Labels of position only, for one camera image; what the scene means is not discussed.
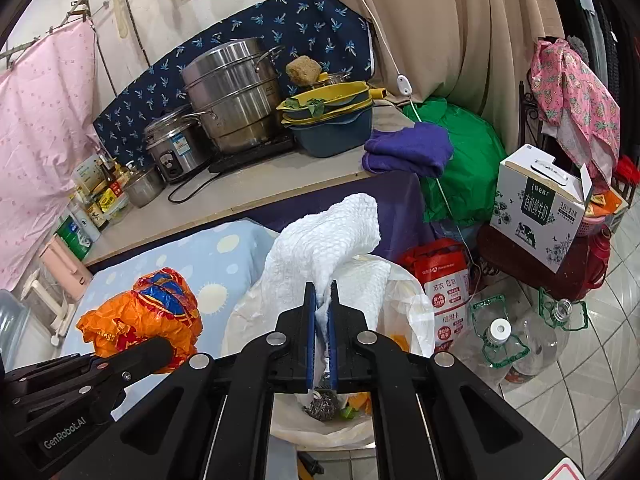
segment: brown sponge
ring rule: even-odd
[[[309,56],[300,56],[289,63],[285,71],[294,84],[309,86],[318,80],[322,68]]]

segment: pot handle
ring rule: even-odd
[[[273,56],[277,56],[283,50],[284,50],[284,45],[272,46],[269,50],[267,50],[267,52],[265,52],[258,58],[258,61],[255,62],[255,71],[260,72],[260,66],[259,66],[260,62],[267,56],[269,56],[271,63],[274,64]]]
[[[218,116],[217,116],[215,113],[213,113],[211,110],[203,110],[203,111],[201,111],[201,112],[193,112],[193,113],[191,113],[191,114],[184,114],[181,118],[182,118],[182,119],[188,119],[188,118],[194,118],[194,119],[197,119],[197,118],[199,118],[199,117],[200,117],[200,116],[202,116],[202,115],[210,115],[210,116],[211,116],[211,118],[212,118],[214,121],[218,118]]]

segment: red thermos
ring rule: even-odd
[[[589,256],[587,256],[584,288],[600,288],[602,286],[610,254],[611,231],[607,226],[602,226],[600,231],[589,237]]]

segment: round metal pivot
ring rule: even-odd
[[[189,366],[194,370],[202,370],[209,366],[209,357],[205,354],[196,354],[189,359]]]
[[[378,340],[378,336],[370,330],[363,330],[358,334],[358,341],[363,345],[373,345]]]
[[[271,346],[280,346],[284,345],[287,340],[287,336],[285,336],[282,332],[271,332],[267,336],[267,343]]]
[[[453,363],[456,362],[456,360],[453,358],[453,355],[451,355],[449,352],[439,352],[436,354],[436,357],[434,357],[433,360],[438,366],[442,366],[443,368],[449,368],[453,366]]]

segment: purple towel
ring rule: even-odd
[[[433,123],[415,123],[397,132],[373,130],[364,145],[362,167],[371,173],[409,171],[441,177],[453,154],[446,129]]]

